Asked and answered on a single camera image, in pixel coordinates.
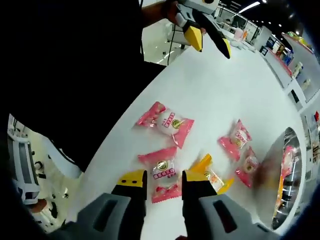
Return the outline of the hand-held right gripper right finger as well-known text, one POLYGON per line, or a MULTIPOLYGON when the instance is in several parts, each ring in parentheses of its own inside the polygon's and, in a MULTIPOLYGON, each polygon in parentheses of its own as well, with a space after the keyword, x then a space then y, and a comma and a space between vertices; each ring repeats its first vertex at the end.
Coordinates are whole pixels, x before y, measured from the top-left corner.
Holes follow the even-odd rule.
POLYGON ((217 194, 202 174, 184 170, 181 178, 182 215, 188 240, 278 240, 225 194, 217 194))

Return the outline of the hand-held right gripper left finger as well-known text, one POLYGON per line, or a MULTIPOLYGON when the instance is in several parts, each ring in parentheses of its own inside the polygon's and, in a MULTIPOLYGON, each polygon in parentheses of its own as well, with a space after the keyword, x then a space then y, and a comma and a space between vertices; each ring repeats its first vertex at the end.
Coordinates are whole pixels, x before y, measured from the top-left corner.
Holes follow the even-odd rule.
POLYGON ((52 240, 139 240, 146 216, 148 175, 124 174, 111 193, 103 193, 51 233, 52 240))

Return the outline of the person's left hand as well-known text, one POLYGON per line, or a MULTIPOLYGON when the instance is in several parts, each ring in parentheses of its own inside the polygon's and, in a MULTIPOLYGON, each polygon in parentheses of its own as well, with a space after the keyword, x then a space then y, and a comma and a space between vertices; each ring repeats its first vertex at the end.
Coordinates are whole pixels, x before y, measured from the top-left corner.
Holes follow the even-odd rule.
POLYGON ((175 25, 178 24, 176 20, 176 15, 178 13, 177 4, 177 0, 165 0, 161 3, 160 7, 161 16, 175 25))

